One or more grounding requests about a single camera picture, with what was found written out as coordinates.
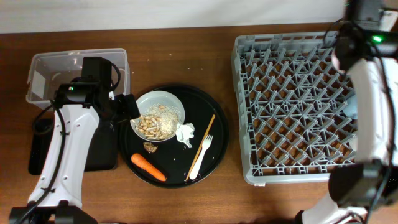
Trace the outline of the pile of rice and nutshells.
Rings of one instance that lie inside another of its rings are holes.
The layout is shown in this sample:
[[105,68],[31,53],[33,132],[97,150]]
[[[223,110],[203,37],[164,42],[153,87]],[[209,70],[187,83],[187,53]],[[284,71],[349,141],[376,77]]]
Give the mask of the pile of rice and nutshells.
[[133,130],[149,141],[163,141],[172,138],[180,123],[180,110],[175,106],[154,104],[144,114],[131,120]]

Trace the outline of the white tissue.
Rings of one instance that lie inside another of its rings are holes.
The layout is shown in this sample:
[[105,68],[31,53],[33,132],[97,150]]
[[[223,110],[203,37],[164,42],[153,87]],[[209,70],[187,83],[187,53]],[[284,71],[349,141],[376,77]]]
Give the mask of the white tissue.
[[180,143],[184,143],[188,148],[192,148],[190,143],[190,139],[194,137],[195,127],[192,123],[187,124],[177,124],[177,130],[175,132],[175,136],[177,141]]

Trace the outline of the light blue cup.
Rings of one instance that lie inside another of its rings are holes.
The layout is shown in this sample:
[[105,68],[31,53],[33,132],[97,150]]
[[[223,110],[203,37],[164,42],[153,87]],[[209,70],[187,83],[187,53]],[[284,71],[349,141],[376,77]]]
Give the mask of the light blue cup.
[[345,102],[347,103],[347,105],[343,109],[344,114],[353,120],[357,120],[358,119],[358,100],[357,100],[356,95],[353,95],[353,96],[345,99]]

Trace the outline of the wooden chopstick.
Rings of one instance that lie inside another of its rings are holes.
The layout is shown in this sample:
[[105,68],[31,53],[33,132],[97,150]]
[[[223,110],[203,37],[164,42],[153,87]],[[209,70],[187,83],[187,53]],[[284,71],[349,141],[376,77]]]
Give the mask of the wooden chopstick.
[[189,169],[188,174],[187,174],[187,176],[186,176],[186,178],[185,178],[185,181],[187,181],[187,180],[189,179],[189,175],[190,175],[190,173],[191,173],[191,171],[192,171],[192,169],[193,169],[193,166],[195,165],[195,163],[196,163],[196,161],[197,161],[197,159],[198,159],[198,156],[200,155],[200,152],[201,152],[201,149],[202,149],[202,144],[203,144],[203,142],[205,141],[205,139],[206,139],[206,137],[207,137],[207,134],[209,133],[209,131],[210,131],[210,129],[211,129],[211,126],[212,126],[212,124],[213,124],[213,122],[214,122],[214,119],[215,119],[215,114],[213,114],[213,116],[211,117],[211,120],[210,120],[210,122],[209,122],[209,125],[208,125],[208,127],[207,127],[207,129],[206,129],[206,131],[205,131],[205,133],[204,133],[203,139],[201,140],[201,143],[200,143],[200,145],[199,145],[199,147],[198,147],[197,153],[195,154],[195,157],[194,157],[193,162],[192,162],[192,164],[191,164],[191,166],[190,166],[190,169]]

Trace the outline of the white plastic fork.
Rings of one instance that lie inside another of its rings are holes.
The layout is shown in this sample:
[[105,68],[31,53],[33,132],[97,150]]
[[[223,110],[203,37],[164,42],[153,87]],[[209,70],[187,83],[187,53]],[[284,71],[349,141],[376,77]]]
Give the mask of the white plastic fork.
[[209,149],[209,147],[211,146],[212,140],[213,140],[213,136],[208,134],[206,136],[204,142],[202,143],[202,145],[201,145],[202,148],[201,148],[200,154],[198,156],[198,159],[195,162],[195,164],[193,166],[193,169],[192,169],[192,171],[191,171],[191,173],[189,175],[190,179],[194,180],[197,177],[197,175],[199,173],[199,170],[200,170],[201,163],[202,163],[203,158],[204,158],[204,155],[205,155],[206,151]]

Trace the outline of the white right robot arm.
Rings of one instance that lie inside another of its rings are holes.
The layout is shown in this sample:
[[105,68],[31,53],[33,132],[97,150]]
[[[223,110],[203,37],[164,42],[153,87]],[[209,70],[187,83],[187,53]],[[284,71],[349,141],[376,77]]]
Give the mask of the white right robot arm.
[[332,62],[353,82],[358,138],[355,163],[330,174],[328,193],[295,223],[367,223],[397,202],[397,34],[383,1],[347,1]]

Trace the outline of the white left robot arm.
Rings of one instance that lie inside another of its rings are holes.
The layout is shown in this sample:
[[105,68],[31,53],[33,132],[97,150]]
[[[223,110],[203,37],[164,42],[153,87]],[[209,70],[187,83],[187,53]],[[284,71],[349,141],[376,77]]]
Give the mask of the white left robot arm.
[[91,149],[116,149],[115,126],[140,116],[132,94],[110,97],[119,68],[103,57],[85,57],[81,76],[61,84],[50,100],[53,134],[40,179],[25,207],[9,223],[96,223],[82,210],[81,190]]

